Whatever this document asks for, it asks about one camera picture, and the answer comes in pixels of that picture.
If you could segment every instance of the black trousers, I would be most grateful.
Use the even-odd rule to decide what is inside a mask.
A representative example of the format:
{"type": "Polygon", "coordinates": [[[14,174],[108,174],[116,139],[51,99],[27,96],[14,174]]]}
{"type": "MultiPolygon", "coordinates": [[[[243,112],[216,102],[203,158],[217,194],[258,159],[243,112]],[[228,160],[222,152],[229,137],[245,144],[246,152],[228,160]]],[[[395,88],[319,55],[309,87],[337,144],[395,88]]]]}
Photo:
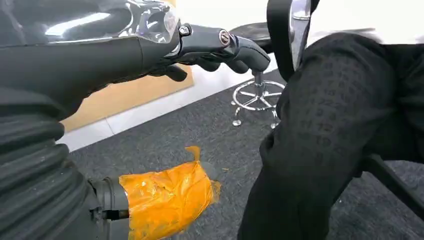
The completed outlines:
{"type": "Polygon", "coordinates": [[[422,161],[424,45],[327,36],[305,50],[277,110],[238,239],[325,239],[364,154],[422,161]]]}

